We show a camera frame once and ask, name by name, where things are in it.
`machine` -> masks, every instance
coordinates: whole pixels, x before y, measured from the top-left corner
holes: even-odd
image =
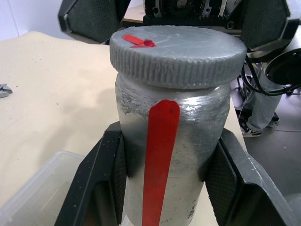
[[[59,21],[64,32],[89,43],[103,43],[121,28],[129,4],[122,0],[64,0]],[[265,95],[290,93],[301,86],[301,3],[298,0],[145,0],[143,25],[207,27],[239,37],[247,46],[246,63],[256,87]],[[264,90],[252,63],[265,65],[265,75],[281,90]],[[120,123],[80,164],[56,226],[121,223],[127,180]],[[296,205],[290,207],[268,174],[224,129],[202,179],[219,226],[298,226]]]

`floor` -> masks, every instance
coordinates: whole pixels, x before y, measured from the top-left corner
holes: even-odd
[[[231,83],[234,106],[242,105],[237,81]],[[283,196],[301,193],[301,96],[282,96],[280,123],[260,137],[245,138],[248,152],[267,171]]]

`leg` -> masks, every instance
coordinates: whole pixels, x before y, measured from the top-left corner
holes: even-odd
[[[264,90],[281,89],[283,85],[277,85],[271,82],[265,75],[259,78],[260,84]],[[271,119],[280,102],[281,95],[270,97],[261,93],[256,93],[254,98],[254,108],[252,116],[246,123],[247,126],[254,132],[265,128]]]

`person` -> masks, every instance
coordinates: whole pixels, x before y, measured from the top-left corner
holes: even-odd
[[[266,91],[283,88],[283,85],[271,82],[264,74],[259,77],[259,83]],[[251,110],[252,115],[248,119],[239,119],[243,137],[259,137],[265,127],[268,125],[273,126],[271,120],[281,100],[281,96],[282,95],[271,97],[254,91],[250,93],[243,108]]]

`gray lid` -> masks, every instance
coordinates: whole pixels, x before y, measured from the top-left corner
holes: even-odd
[[[152,40],[153,48],[131,48],[131,34]],[[113,67],[150,85],[175,89],[217,87],[238,77],[246,47],[239,39],[206,28],[186,26],[130,27],[110,40]]]

